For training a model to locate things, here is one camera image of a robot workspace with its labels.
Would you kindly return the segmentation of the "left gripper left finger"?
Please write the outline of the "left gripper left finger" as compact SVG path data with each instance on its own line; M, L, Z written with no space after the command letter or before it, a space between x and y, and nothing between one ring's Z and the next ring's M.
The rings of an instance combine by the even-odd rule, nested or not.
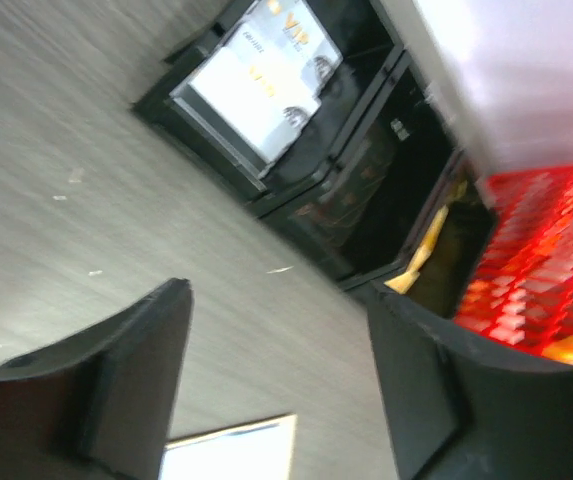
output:
M170 279L133 305L0 365L0 479L155 479L193 310Z

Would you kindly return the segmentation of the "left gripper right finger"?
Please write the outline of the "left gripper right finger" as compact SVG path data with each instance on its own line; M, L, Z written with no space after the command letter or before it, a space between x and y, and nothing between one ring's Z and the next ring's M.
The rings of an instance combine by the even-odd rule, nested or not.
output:
M573 479L573 366L373 287L368 326L402 479Z

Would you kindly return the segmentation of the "beige leather card holder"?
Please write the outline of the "beige leather card holder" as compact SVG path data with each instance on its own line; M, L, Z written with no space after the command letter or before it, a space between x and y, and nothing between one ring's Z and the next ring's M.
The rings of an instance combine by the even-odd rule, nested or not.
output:
M297 416L286 414L169 442L160 480L288 480Z

